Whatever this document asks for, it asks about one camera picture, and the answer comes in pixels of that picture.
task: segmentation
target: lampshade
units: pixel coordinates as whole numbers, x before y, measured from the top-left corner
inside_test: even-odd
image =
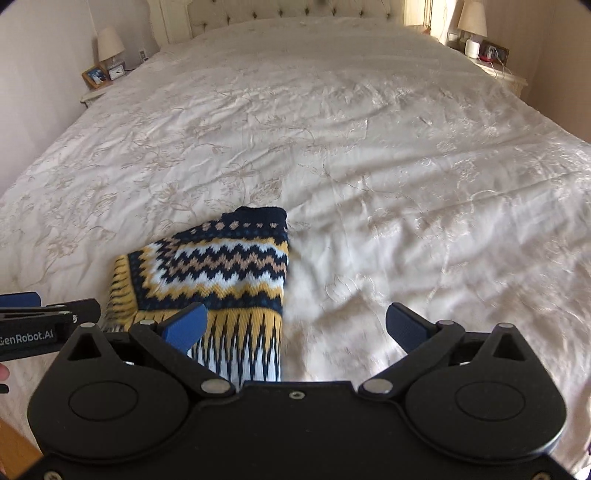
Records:
[[[462,10],[462,16],[457,27],[460,30],[474,33],[474,35],[480,35],[486,37],[488,32],[486,30],[486,15],[484,13],[484,5],[480,2],[466,0],[464,3],[464,9]]]
[[[99,61],[104,61],[125,50],[123,42],[113,27],[106,27],[98,36]]]

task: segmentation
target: picture frame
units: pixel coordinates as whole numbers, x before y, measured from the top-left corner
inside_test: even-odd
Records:
[[[509,49],[488,40],[483,40],[480,44],[480,59],[506,66],[507,60],[509,60]]]
[[[82,78],[90,88],[97,89],[113,83],[101,65],[95,65],[82,73]]]

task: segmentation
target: white wall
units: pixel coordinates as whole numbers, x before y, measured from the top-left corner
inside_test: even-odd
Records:
[[[529,104],[565,130],[591,142],[591,11],[556,0]]]
[[[555,0],[480,0],[486,8],[488,40],[510,50],[507,66],[531,85]],[[464,0],[433,0],[433,34],[445,43],[447,29],[455,29]],[[530,88],[521,99],[527,101]]]
[[[87,0],[16,0],[0,15],[0,194],[84,111]]]
[[[96,31],[113,26],[123,41],[125,67],[139,65],[139,51],[148,57],[158,50],[150,28],[150,8],[146,0],[88,0]]]
[[[521,99],[528,101],[531,85],[552,22],[555,0],[483,0],[490,41],[507,47],[507,66],[525,77],[530,87]]]

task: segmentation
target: knitted sweater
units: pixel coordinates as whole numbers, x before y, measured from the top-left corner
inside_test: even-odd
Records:
[[[240,207],[115,262],[107,329],[160,322],[194,302],[208,313],[195,360],[234,382],[280,379],[285,211]]]

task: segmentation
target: table lamp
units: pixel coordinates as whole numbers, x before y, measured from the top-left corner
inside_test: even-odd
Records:
[[[475,42],[472,37],[474,35],[480,35],[486,37],[488,32],[486,30],[486,15],[484,11],[484,5],[480,2],[466,0],[464,8],[462,10],[462,16],[457,27],[460,30],[464,30],[471,33],[470,39],[466,41],[466,57],[471,59],[478,58],[480,53],[480,44]]]
[[[99,47],[99,61],[105,62],[105,68],[107,70],[110,71],[115,66],[123,63],[123,60],[118,55],[125,50],[125,47],[121,38],[117,35],[117,30],[113,27],[104,28],[98,35],[97,43]]]

